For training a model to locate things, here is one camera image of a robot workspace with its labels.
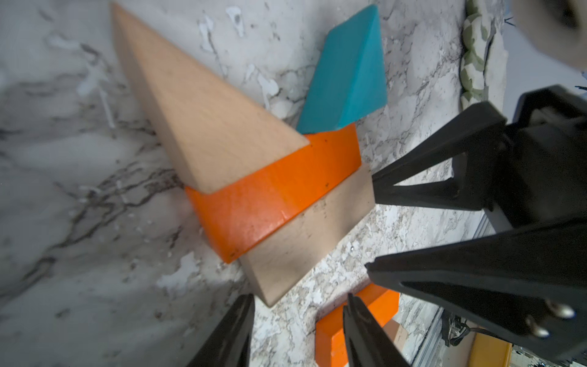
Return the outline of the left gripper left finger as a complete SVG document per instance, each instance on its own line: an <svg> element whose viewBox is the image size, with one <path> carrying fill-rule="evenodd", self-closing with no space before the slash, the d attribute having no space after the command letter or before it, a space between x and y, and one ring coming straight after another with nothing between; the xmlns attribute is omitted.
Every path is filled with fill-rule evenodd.
<svg viewBox="0 0 587 367"><path fill-rule="evenodd" d="M255 296L238 296L186 366L249 366L254 319Z"/></svg>

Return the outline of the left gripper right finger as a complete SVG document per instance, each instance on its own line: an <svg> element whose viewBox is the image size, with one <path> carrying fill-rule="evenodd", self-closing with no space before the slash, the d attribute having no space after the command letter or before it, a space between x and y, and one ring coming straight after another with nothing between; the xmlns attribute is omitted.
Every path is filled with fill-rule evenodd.
<svg viewBox="0 0 587 367"><path fill-rule="evenodd" d="M353 294L348 294L343 308L343 330L350 367L410 366L362 299Z"/></svg>

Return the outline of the orange rectangular block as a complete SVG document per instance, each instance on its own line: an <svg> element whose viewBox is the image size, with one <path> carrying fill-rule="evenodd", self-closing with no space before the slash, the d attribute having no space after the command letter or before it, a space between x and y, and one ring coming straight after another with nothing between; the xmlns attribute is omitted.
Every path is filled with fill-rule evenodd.
<svg viewBox="0 0 587 367"><path fill-rule="evenodd" d="M399 311L400 294L377 284L369 284L347 302L316 323L314 359L318 366L353 364L352 345L361 336L360 327L379 326L380 334L394 343L400 326L392 319Z"/></svg>
<svg viewBox="0 0 587 367"><path fill-rule="evenodd" d="M355 124L307 139L306 147L213 194L186 187L209 246L225 263L246 254L360 168Z"/></svg>

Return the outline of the natural wood rectangular block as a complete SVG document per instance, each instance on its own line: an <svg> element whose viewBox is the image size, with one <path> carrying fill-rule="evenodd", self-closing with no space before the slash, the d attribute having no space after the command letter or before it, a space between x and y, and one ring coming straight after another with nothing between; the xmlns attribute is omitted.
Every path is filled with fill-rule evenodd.
<svg viewBox="0 0 587 367"><path fill-rule="evenodd" d="M255 295L275 306L375 206L368 164L239 258Z"/></svg>

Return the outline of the teal triangle block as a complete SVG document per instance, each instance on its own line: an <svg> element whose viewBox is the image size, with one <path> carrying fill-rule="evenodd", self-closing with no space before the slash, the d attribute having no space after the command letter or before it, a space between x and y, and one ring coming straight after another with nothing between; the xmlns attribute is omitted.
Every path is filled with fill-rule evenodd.
<svg viewBox="0 0 587 367"><path fill-rule="evenodd" d="M387 100L379 12L370 5L328 33L297 131L341 130Z"/></svg>

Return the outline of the natural wood triangle block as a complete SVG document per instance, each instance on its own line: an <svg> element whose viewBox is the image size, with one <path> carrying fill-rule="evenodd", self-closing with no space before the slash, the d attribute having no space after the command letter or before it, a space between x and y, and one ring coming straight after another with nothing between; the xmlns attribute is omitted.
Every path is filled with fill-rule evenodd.
<svg viewBox="0 0 587 367"><path fill-rule="evenodd" d="M309 144L122 6L111 17L122 70L187 186L212 194Z"/></svg>

